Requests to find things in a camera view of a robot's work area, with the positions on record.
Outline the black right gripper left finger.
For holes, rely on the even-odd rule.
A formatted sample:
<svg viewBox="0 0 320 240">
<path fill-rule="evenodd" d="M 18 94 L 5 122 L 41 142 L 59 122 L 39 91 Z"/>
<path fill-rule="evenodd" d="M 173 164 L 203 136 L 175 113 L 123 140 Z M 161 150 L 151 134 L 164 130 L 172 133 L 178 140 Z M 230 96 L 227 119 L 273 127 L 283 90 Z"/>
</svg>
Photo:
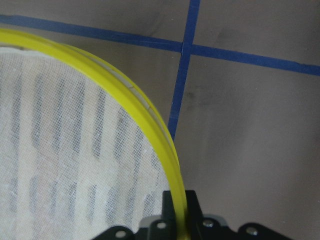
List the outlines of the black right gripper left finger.
<svg viewBox="0 0 320 240">
<path fill-rule="evenodd" d="M 144 217 L 139 223 L 140 240 L 177 240 L 177 224 L 170 191 L 162 193 L 161 214 Z"/>
</svg>

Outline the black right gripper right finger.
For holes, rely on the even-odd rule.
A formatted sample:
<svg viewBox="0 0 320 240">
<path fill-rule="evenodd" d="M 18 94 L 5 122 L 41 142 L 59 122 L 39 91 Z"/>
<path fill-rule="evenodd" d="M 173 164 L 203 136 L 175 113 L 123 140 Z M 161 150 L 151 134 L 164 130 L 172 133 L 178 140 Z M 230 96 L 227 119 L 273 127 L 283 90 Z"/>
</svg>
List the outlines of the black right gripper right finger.
<svg viewBox="0 0 320 240">
<path fill-rule="evenodd" d="M 204 214 L 194 190 L 186 190 L 187 229 L 191 240 L 226 240 L 225 220 L 214 214 Z"/>
</svg>

